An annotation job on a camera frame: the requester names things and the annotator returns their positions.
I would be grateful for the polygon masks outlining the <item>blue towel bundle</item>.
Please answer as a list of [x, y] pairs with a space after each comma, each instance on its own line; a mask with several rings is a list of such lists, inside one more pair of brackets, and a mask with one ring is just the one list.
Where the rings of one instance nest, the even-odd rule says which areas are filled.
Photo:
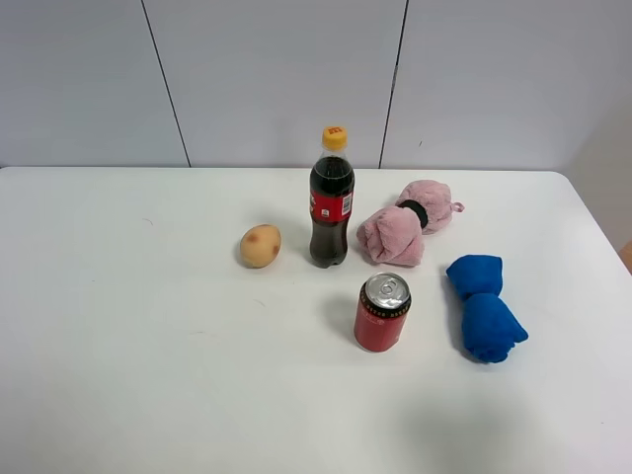
[[465, 350], [483, 363], [506, 360], [516, 344], [528, 339], [528, 333], [500, 297], [503, 260], [497, 256], [465, 255], [445, 272], [462, 302]]

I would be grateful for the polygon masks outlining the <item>tan potato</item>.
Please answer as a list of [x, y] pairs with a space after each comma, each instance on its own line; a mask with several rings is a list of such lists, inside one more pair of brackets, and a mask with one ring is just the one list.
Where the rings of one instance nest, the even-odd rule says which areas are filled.
[[241, 239], [239, 252], [243, 264], [261, 269], [271, 264], [281, 248], [279, 229], [271, 224], [260, 224], [249, 229]]

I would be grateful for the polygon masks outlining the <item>cola bottle with yellow cap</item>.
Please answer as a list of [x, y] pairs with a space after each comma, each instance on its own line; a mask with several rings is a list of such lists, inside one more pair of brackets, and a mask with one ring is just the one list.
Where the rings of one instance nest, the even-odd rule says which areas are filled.
[[355, 172], [347, 159], [348, 133], [343, 126], [326, 126], [321, 143], [321, 156], [310, 172], [309, 251], [318, 267], [329, 268], [341, 264], [348, 253]]

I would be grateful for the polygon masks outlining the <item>pink plush towel bundle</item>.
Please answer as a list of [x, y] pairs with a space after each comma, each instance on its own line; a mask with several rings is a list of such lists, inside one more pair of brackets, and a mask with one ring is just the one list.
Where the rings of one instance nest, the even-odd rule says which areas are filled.
[[410, 183], [393, 205], [372, 214], [357, 229], [364, 253], [376, 264], [415, 267], [425, 251], [424, 237], [446, 227], [464, 205], [450, 187], [433, 180]]

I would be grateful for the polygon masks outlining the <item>red soda can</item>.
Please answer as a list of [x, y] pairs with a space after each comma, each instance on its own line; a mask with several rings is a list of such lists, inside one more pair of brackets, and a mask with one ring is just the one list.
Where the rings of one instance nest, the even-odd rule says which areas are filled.
[[368, 278], [358, 297], [356, 341], [370, 352], [388, 351], [400, 339], [411, 304], [409, 285], [401, 276], [379, 273]]

